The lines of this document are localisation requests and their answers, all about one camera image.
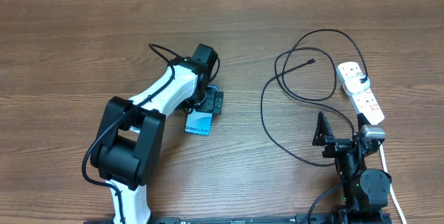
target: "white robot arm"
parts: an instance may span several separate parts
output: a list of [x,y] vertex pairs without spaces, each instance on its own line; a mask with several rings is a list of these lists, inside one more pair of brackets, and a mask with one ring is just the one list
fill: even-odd
[[[111,188],[115,215],[113,220],[101,223],[120,224],[122,220],[131,224],[148,223],[151,211],[146,202],[146,183],[157,166],[165,119],[178,107],[194,107],[205,100],[205,89],[217,58],[213,48],[199,44],[192,58],[172,60],[175,76],[169,85],[149,102],[134,109],[132,117],[120,126],[107,131],[93,149],[92,166],[99,169],[99,175],[106,183],[120,190],[122,199],[120,206],[116,191]],[[172,70],[168,67],[163,77],[141,94],[129,100],[112,98],[105,108],[98,136],[124,112],[165,85],[171,75]],[[119,130],[139,133],[137,141],[119,136]]]

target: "black cable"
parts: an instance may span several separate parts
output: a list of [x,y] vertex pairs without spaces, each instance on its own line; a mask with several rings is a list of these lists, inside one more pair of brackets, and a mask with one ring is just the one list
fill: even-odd
[[91,146],[88,148],[88,151],[85,153],[85,156],[83,158],[83,162],[82,162],[82,175],[84,177],[85,180],[87,180],[88,182],[98,185],[98,186],[103,186],[103,187],[109,187],[111,189],[114,189],[114,191],[116,191],[115,195],[118,198],[119,201],[119,213],[120,213],[120,222],[125,224],[125,217],[123,216],[123,202],[122,202],[122,197],[121,197],[121,191],[119,190],[119,188],[117,188],[116,186],[114,186],[113,184],[109,184],[106,182],[100,182],[98,180],[94,180],[91,179],[86,171],[86,164],[88,162],[88,158],[91,155],[92,150],[96,147],[96,145],[99,143],[99,141],[109,132],[111,131],[111,129],[116,128],[117,126],[119,126],[120,124],[122,124],[137,108],[143,106],[145,103],[149,102],[151,99],[153,99],[155,96],[157,96],[162,90],[164,90],[174,79],[174,76],[176,74],[173,65],[169,62],[169,60],[167,59],[167,57],[165,57],[164,55],[162,55],[159,51],[157,51],[155,48],[159,48],[162,49],[164,51],[168,51],[169,53],[173,54],[176,57],[181,57],[179,56],[177,53],[163,47],[163,46],[159,46],[156,44],[149,44],[148,45],[150,47],[151,50],[153,50],[156,54],[158,54],[163,60],[165,60],[165,62],[168,64],[168,66],[171,68],[171,76],[168,79],[168,81],[161,86],[161,88],[159,88],[158,90],[156,90],[154,93],[152,93],[151,95],[147,96],[142,102],[136,104],[134,107],[130,108],[129,111],[125,112],[124,114],[122,114],[121,117],[119,117],[113,124],[111,124],[110,127],[108,127],[105,131],[103,131],[103,133],[97,137],[97,139],[91,144]]
[[287,74],[287,73],[292,72],[292,71],[294,71],[294,70],[296,70],[296,69],[299,69],[299,68],[301,68],[301,67],[304,67],[304,66],[307,65],[307,64],[313,64],[314,62],[315,62],[315,59],[308,60],[308,61],[307,61],[306,63],[304,63],[304,64],[300,64],[300,65],[298,65],[297,67],[293,67],[293,68],[291,68],[291,69],[289,69],[289,70],[286,70],[286,71],[284,71],[284,72],[282,72],[282,73],[280,73],[280,74],[278,74],[278,75],[272,77],[272,78],[271,78],[271,79],[265,84],[265,86],[264,86],[264,88],[263,88],[263,90],[262,90],[262,95],[261,95],[261,110],[260,110],[260,111],[261,111],[261,122],[262,122],[262,127],[264,127],[265,133],[266,133],[266,135],[268,136],[268,138],[270,138],[270,140],[271,140],[273,143],[275,143],[276,146],[278,146],[279,148],[281,148],[283,151],[287,152],[287,153],[288,153],[289,155],[291,155],[292,157],[294,157],[294,158],[300,160],[301,162],[304,162],[304,163],[306,163],[306,164],[313,165],[313,166],[331,166],[331,165],[334,165],[334,163],[331,163],[331,164],[317,164],[317,163],[315,163],[315,162],[307,161],[307,160],[305,160],[305,159],[303,159],[303,158],[301,158],[301,157],[298,157],[297,155],[293,154],[292,152],[290,152],[289,150],[287,150],[286,148],[284,148],[282,145],[280,145],[276,140],[274,140],[274,138],[272,138],[272,136],[270,135],[270,133],[269,133],[268,130],[266,129],[266,126],[265,126],[265,123],[264,123],[264,110],[263,110],[263,105],[264,105],[264,94],[265,94],[265,89],[268,87],[268,85],[269,85],[273,80],[278,79],[279,76],[282,76],[283,74]]
[[[365,69],[365,72],[366,72],[366,77],[365,77],[365,78],[362,78],[362,79],[361,79],[361,82],[364,83],[364,82],[368,79],[368,72],[367,72],[366,62],[365,62],[365,60],[364,60],[364,57],[363,57],[362,54],[361,54],[361,51],[359,50],[358,46],[356,45],[355,41],[353,41],[353,39],[352,39],[349,35],[345,34],[345,33],[342,32],[342,31],[339,31],[339,30],[336,30],[336,29],[319,29],[319,30],[315,30],[315,31],[312,31],[312,32],[309,32],[309,33],[305,34],[303,37],[301,37],[301,38],[296,42],[296,44],[293,46],[293,48],[292,48],[290,51],[286,51],[286,52],[284,52],[284,53],[281,53],[281,54],[276,58],[276,60],[275,60],[275,77],[273,77],[272,79],[270,79],[270,80],[267,82],[267,84],[266,84],[265,87],[264,87],[264,90],[266,89],[266,87],[268,86],[268,84],[269,84],[271,81],[273,81],[274,79],[276,79],[276,80],[277,80],[277,83],[279,84],[279,87],[285,92],[285,94],[287,94],[287,95],[290,96],[291,98],[293,98],[293,99],[295,99],[295,100],[297,100],[297,101],[303,102],[303,103],[310,103],[310,104],[312,104],[312,105],[317,105],[317,106],[321,106],[321,107],[326,107],[327,109],[332,110],[332,111],[336,112],[337,114],[339,114],[339,115],[340,115],[341,117],[343,117],[343,118],[348,122],[348,124],[350,125],[351,131],[352,131],[352,136],[353,136],[353,134],[355,133],[355,126],[353,125],[353,123],[351,122],[351,120],[349,120],[349,118],[348,118],[346,115],[344,115],[342,112],[338,111],[337,109],[335,109],[335,108],[333,108],[333,107],[331,107],[331,106],[328,106],[328,105],[325,105],[325,104],[322,104],[322,103],[317,103],[317,102],[319,102],[319,101],[324,101],[324,100],[327,100],[327,99],[331,98],[331,97],[333,96],[333,94],[335,93],[335,91],[336,91],[336,87],[337,87],[336,67],[335,67],[335,65],[334,65],[334,62],[333,62],[332,57],[331,57],[328,53],[326,53],[325,51],[323,51],[323,50],[321,50],[321,49],[318,49],[318,48],[315,48],[315,47],[300,47],[300,48],[297,48],[297,46],[299,45],[299,43],[300,43],[305,37],[307,37],[308,35],[311,35],[311,34],[313,34],[313,33],[321,32],[321,31],[332,31],[332,32],[340,33],[340,34],[346,36],[346,37],[352,42],[353,46],[356,48],[356,50],[357,50],[357,52],[358,52],[358,54],[359,54],[359,57],[361,57],[362,64],[363,64],[364,69]],[[285,71],[285,68],[286,68],[286,66],[287,66],[288,60],[289,60],[291,54],[292,54],[294,51],[301,51],[301,50],[320,51],[321,53],[323,53],[324,55],[326,55],[326,56],[329,58],[330,62],[332,63],[332,66],[333,66],[333,73],[334,73],[334,86],[333,86],[333,90],[332,90],[332,92],[331,92],[328,96],[326,96],[326,97],[324,97],[324,98],[307,98],[307,97],[304,97],[304,96],[300,96],[300,95],[297,95],[295,92],[293,92],[293,91],[287,86],[287,84],[285,83],[284,75],[287,74],[287,73],[289,73],[289,71],[293,71],[293,70],[294,70],[294,69],[290,69],[289,71]],[[283,66],[283,68],[282,68],[282,73],[278,74],[278,66],[277,66],[278,60],[279,60],[283,55],[285,55],[285,54],[288,54],[288,55],[287,55],[287,58],[286,58],[286,60],[285,60],[285,62],[284,62],[284,66]],[[263,113],[262,113],[262,99],[261,99],[261,116],[262,116],[262,115],[263,115]],[[265,133],[268,135],[268,137],[270,138],[270,140],[271,140],[272,142],[274,142],[279,148],[281,148],[283,151],[287,152],[288,154],[290,154],[290,155],[293,156],[294,158],[296,158],[296,159],[298,159],[298,160],[300,160],[300,161],[302,161],[302,162],[305,162],[305,163],[307,163],[307,164],[314,165],[314,166],[331,166],[331,165],[334,165],[334,163],[331,163],[331,164],[315,164],[315,163],[313,163],[313,162],[308,162],[307,160],[304,160],[304,159],[298,157],[297,155],[294,155],[292,152],[288,151],[288,150],[287,150],[286,148],[284,148],[282,145],[280,145],[279,143],[277,143],[276,140],[274,140],[274,139],[270,136],[270,134],[268,133],[268,131],[267,131],[266,127],[265,127],[263,117],[262,117],[262,126],[264,127]]]
[[[281,89],[282,89],[287,95],[289,95],[291,98],[293,98],[293,99],[295,99],[295,100],[297,100],[297,101],[300,101],[300,102],[303,102],[303,103],[310,103],[310,104],[312,104],[312,105],[317,105],[317,106],[326,107],[327,109],[330,109],[330,110],[336,112],[337,114],[339,114],[341,117],[343,117],[343,118],[348,122],[348,124],[350,125],[350,128],[352,129],[352,135],[353,135],[353,133],[355,133],[355,126],[353,125],[353,123],[351,122],[351,120],[349,120],[349,118],[348,118],[346,115],[344,115],[342,112],[338,111],[337,109],[335,109],[335,108],[333,108],[333,107],[331,107],[331,106],[325,105],[325,104],[323,104],[323,103],[317,103],[317,101],[324,101],[324,100],[327,100],[327,99],[331,98],[331,97],[333,96],[333,94],[335,93],[335,91],[336,91],[336,87],[337,87],[336,67],[334,66],[334,62],[333,62],[332,57],[331,57],[328,53],[326,53],[325,51],[323,51],[323,50],[321,50],[321,49],[318,49],[318,48],[316,48],[316,47],[300,47],[300,48],[297,48],[297,49],[293,49],[293,51],[301,51],[301,50],[320,51],[321,53],[323,53],[324,55],[326,55],[326,56],[328,57],[328,59],[329,59],[330,62],[332,63],[332,66],[333,66],[333,73],[334,73],[334,86],[333,86],[333,90],[332,90],[332,92],[330,93],[330,95],[326,96],[325,98],[320,98],[320,99],[317,99],[317,98],[305,98],[305,97],[299,96],[299,95],[297,95],[296,93],[292,92],[292,91],[287,87],[287,85],[284,85],[284,86],[283,86],[282,83],[280,82],[280,80],[279,80],[279,76],[278,76],[278,77],[276,78],[276,80],[277,80],[277,83],[279,84],[279,87],[280,87],[280,88],[281,88]],[[291,52],[291,51],[286,51],[286,52],[284,52],[284,53],[281,53],[281,54],[276,58],[276,60],[275,60],[275,75],[278,74],[278,66],[277,66],[277,63],[278,63],[279,58],[282,57],[283,55],[287,54],[287,53],[290,53],[290,52]]]
[[293,53],[293,51],[295,51],[296,47],[299,45],[299,43],[300,43],[303,39],[305,39],[305,37],[307,37],[308,35],[311,35],[311,34],[313,34],[313,33],[318,33],[318,32],[323,32],[323,31],[331,31],[331,32],[335,32],[335,33],[340,33],[340,34],[344,35],[346,38],[348,38],[348,40],[350,40],[350,42],[352,42],[353,46],[356,48],[356,51],[357,51],[358,54],[359,54],[359,57],[360,57],[361,60],[362,60],[362,65],[364,66],[364,70],[366,71],[366,77],[361,79],[361,83],[366,82],[367,79],[368,79],[368,72],[367,72],[366,61],[364,61],[364,57],[362,56],[361,51],[359,50],[359,48],[358,48],[358,46],[356,45],[355,41],[352,40],[352,38],[351,38],[349,35],[347,35],[346,33],[342,32],[342,31],[340,31],[340,30],[336,30],[336,29],[319,29],[319,30],[314,30],[314,31],[311,31],[311,32],[305,34],[303,37],[301,37],[301,38],[296,42],[296,44],[293,46],[293,48],[290,50],[290,52],[289,52],[289,54],[288,54],[288,56],[287,56],[287,58],[286,58],[286,60],[285,60],[284,67],[282,68],[282,71],[284,71],[284,69],[285,69],[285,67],[286,67],[286,65],[287,65],[287,62],[288,62],[288,60],[289,60],[289,58],[290,58],[290,55]]
[[208,80],[208,83],[213,82],[213,80],[216,78],[217,73],[219,72],[219,68],[221,68],[221,60],[219,59],[219,57],[217,57],[217,70],[216,72],[214,72],[214,75]]
[[314,206],[316,206],[316,204],[322,199],[324,198],[326,195],[328,195],[329,193],[332,193],[333,191],[337,190],[339,187],[342,187],[347,181],[343,180],[341,181],[341,183],[339,183],[338,185],[332,187],[331,189],[328,189],[327,191],[325,191],[324,193],[322,193],[315,201],[314,203],[311,205],[310,210],[308,211],[308,215],[307,215],[307,221],[308,224],[311,224],[311,212],[314,209]]

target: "black bracket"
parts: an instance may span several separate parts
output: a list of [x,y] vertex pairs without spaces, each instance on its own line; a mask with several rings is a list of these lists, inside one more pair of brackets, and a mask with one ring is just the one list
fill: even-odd
[[332,129],[324,112],[318,114],[318,125],[313,137],[313,146],[325,146],[328,139],[334,139]]
[[361,130],[361,127],[364,125],[370,125],[370,122],[368,121],[364,113],[359,113],[357,115],[357,118],[358,118],[358,130]]
[[218,92],[215,87],[209,86],[206,89],[206,94],[205,100],[200,105],[194,106],[194,109],[198,112],[221,114],[223,92]]
[[[132,107],[131,101],[117,96],[111,98],[97,137]],[[157,110],[137,108],[131,118],[99,141],[91,153],[91,165],[99,169],[101,178],[124,183],[131,190],[145,185],[159,160],[165,119],[166,116]],[[129,130],[131,126],[140,129],[137,141],[118,135],[119,130]]]

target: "power strip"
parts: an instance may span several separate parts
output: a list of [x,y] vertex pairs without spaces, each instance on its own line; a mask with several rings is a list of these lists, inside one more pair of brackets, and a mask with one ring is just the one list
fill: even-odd
[[338,65],[336,73],[356,114],[364,113],[372,125],[381,123],[384,120],[384,114],[370,89],[370,79],[365,83],[361,83],[361,79],[365,78],[365,75],[362,74],[359,64],[356,62],[344,62]]

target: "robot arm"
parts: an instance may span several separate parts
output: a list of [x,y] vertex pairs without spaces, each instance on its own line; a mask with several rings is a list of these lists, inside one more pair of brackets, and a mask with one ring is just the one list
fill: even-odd
[[[160,154],[166,118],[178,107],[194,107],[205,100],[205,89],[217,60],[213,48],[199,44],[192,58],[175,58],[175,76],[171,83],[151,101],[135,109],[135,113],[115,129],[108,131],[91,153],[91,165],[101,178],[121,191],[123,204],[114,189],[114,219],[102,223],[120,224],[119,207],[123,207],[126,223],[147,224],[151,211],[146,204],[146,183],[152,176]],[[97,136],[100,136],[122,114],[146,99],[170,79],[172,70],[147,90],[129,100],[113,97],[106,105]],[[137,141],[118,135],[119,130],[139,133]]]

